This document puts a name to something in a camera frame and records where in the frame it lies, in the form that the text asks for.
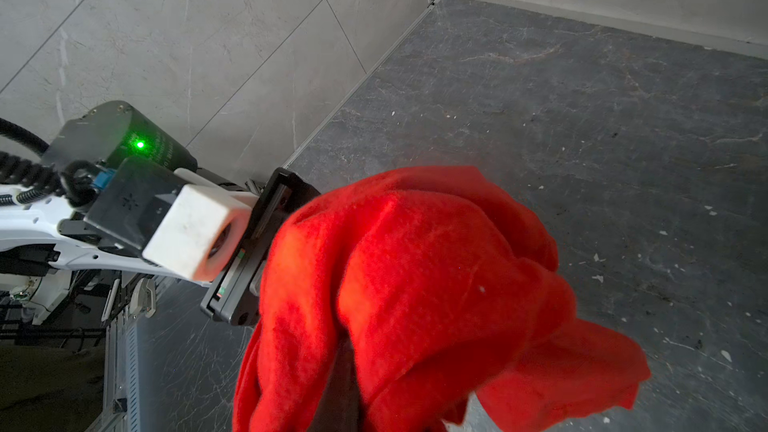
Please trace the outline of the red cloth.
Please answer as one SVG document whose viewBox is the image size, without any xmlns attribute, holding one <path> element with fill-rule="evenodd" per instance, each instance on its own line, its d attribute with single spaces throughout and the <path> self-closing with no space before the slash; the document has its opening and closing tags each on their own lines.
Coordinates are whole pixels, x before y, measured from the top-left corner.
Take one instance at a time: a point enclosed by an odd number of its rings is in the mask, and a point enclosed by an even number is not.
<svg viewBox="0 0 768 432">
<path fill-rule="evenodd" d="M 473 167 L 411 167 L 283 224 L 234 397 L 236 431 L 306 431 L 343 337 L 366 431 L 442 431 L 470 397 L 504 431 L 631 408 L 650 369 L 581 320 L 538 217 Z"/>
</svg>

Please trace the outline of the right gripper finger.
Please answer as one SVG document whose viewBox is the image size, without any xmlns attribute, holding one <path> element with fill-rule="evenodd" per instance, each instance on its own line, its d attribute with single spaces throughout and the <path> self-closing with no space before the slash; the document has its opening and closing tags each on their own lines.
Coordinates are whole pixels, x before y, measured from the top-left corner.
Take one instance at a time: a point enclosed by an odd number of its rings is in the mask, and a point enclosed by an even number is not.
<svg viewBox="0 0 768 432">
<path fill-rule="evenodd" d="M 361 424 L 361 394 L 354 350 L 345 336 L 340 341 L 328 381 L 318 402 L 310 432 L 357 432 Z"/>
</svg>

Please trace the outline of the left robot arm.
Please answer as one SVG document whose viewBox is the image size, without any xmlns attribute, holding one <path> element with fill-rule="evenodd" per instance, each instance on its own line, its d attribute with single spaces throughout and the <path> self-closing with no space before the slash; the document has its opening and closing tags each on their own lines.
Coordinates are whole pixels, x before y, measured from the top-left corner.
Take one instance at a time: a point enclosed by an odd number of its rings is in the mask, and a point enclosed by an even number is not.
<svg viewBox="0 0 768 432">
<path fill-rule="evenodd" d="M 10 121 L 3 138 L 31 152 L 1 156 L 1 288 L 37 321 L 77 291 L 60 273 L 114 270 L 201 285 L 201 310 L 256 323 L 268 252 L 317 190 L 276 169 L 239 185 L 124 101 L 67 121 L 46 142 Z"/>
</svg>

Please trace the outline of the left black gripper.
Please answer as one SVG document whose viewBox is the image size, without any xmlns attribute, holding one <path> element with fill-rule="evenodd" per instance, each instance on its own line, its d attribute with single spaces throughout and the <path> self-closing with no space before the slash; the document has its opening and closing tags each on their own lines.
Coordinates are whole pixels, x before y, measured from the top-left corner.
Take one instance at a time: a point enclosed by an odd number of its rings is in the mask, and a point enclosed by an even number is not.
<svg viewBox="0 0 768 432">
<path fill-rule="evenodd" d="M 268 254 L 282 224 L 320 192 L 297 174 L 277 168 L 264 186 L 248 227 L 227 267 L 211 283 L 200 308 L 230 326 L 253 326 L 259 319 L 260 286 Z"/>
</svg>

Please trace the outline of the aluminium rail base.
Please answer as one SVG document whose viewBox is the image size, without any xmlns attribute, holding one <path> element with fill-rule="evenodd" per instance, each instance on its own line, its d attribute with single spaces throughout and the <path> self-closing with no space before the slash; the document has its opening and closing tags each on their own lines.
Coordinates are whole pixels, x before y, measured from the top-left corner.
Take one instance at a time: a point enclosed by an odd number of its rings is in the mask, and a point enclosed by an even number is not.
<svg viewBox="0 0 768 432">
<path fill-rule="evenodd" d="M 88 426 L 90 431 L 141 429 L 138 322 L 155 311 L 151 276 L 113 281 L 101 315 L 105 328 L 102 409 Z"/>
</svg>

